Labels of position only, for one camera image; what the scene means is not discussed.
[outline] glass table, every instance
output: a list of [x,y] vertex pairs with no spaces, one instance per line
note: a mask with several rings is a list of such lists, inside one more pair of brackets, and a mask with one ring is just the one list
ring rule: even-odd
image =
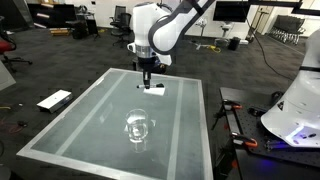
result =
[[213,179],[200,80],[109,69],[17,155],[114,179]]

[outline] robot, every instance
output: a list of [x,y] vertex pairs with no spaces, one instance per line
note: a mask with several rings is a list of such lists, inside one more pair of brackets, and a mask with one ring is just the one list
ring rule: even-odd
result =
[[[169,13],[156,3],[141,3],[133,9],[134,43],[128,49],[138,56],[144,85],[150,83],[157,58],[171,65],[170,52],[179,38],[215,0],[184,0]],[[300,71],[283,97],[261,117],[263,126],[293,147],[320,148],[320,30],[307,42]]]

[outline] gray carpet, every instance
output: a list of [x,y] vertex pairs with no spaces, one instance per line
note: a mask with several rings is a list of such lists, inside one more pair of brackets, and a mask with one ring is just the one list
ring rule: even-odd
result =
[[[72,91],[78,97],[109,68],[132,69],[134,54],[118,46],[113,47],[112,43],[117,38],[112,37],[110,31],[102,33],[96,41],[93,37],[84,40],[74,40],[71,36],[52,37],[47,30],[20,32],[14,38],[18,49],[8,55],[21,56],[34,64],[15,64],[17,84],[0,92],[0,104],[22,103],[23,107],[15,112],[1,111],[0,116],[6,116],[8,122],[27,121],[29,126],[17,134],[9,134],[7,129],[0,128],[0,137],[6,146],[0,163],[26,180],[104,179],[15,154],[63,110],[55,114],[39,112],[38,102],[58,89]],[[197,51],[195,45],[189,43],[191,39],[200,40],[203,44],[213,43],[210,38],[185,37],[178,44],[175,63],[166,74],[202,80],[209,127],[221,101],[220,87],[272,93],[285,91],[291,83],[266,66],[256,41],[241,45],[237,51],[222,49],[221,53],[215,53],[204,48]],[[267,36],[259,36],[259,39],[268,62],[282,74],[294,78],[303,55]],[[304,43],[302,39],[300,51],[304,50]],[[217,126],[220,132],[209,132],[213,163],[227,136],[223,123],[221,121]]]

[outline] chair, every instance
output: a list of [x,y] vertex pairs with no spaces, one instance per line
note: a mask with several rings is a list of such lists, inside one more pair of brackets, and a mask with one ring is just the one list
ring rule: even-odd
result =
[[8,64],[8,68],[11,70],[11,72],[15,73],[16,70],[12,67],[12,62],[23,62],[23,63],[28,63],[29,65],[32,64],[31,61],[26,61],[20,57],[16,58],[8,58],[5,53],[9,51],[14,51],[17,49],[17,44],[15,41],[8,36],[6,31],[2,28],[1,22],[4,19],[4,17],[0,16],[0,37],[3,40],[0,40],[0,55],[3,55],[4,60],[2,60],[3,63]]
[[120,16],[122,13],[126,12],[125,6],[116,6],[116,10],[114,12],[114,17],[110,17],[112,19],[112,22],[110,23],[111,26],[119,28],[120,26]]
[[113,43],[113,46],[117,43],[121,43],[121,48],[122,48],[123,43],[125,43],[125,42],[129,43],[129,40],[125,40],[123,37],[129,36],[131,33],[130,20],[131,20],[131,14],[128,14],[128,13],[121,14],[120,24],[118,26],[119,29],[113,29],[111,31],[112,36],[119,37],[119,40],[117,42]]

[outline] monitor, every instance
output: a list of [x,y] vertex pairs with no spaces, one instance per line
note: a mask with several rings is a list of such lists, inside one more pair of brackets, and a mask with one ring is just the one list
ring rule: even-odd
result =
[[248,2],[218,1],[214,11],[214,21],[246,22],[250,9]]

